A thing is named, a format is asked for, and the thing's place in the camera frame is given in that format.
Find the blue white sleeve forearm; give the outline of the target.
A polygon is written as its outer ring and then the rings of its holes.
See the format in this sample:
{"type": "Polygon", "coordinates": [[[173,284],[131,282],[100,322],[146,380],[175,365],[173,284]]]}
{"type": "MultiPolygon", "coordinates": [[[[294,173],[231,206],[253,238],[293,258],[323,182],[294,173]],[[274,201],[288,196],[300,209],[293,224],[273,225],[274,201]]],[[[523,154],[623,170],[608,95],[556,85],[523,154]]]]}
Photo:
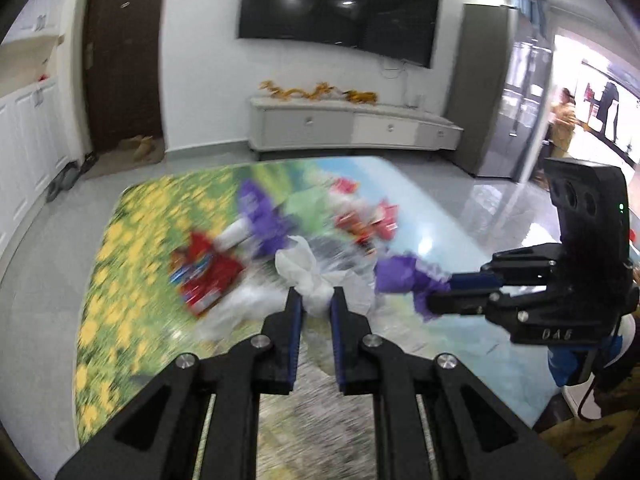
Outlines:
{"type": "Polygon", "coordinates": [[[609,392],[631,375],[638,362],[639,326],[633,314],[624,315],[616,335],[597,347],[551,347],[548,351],[548,367],[559,388],[577,386],[593,377],[599,390],[609,392]]]}

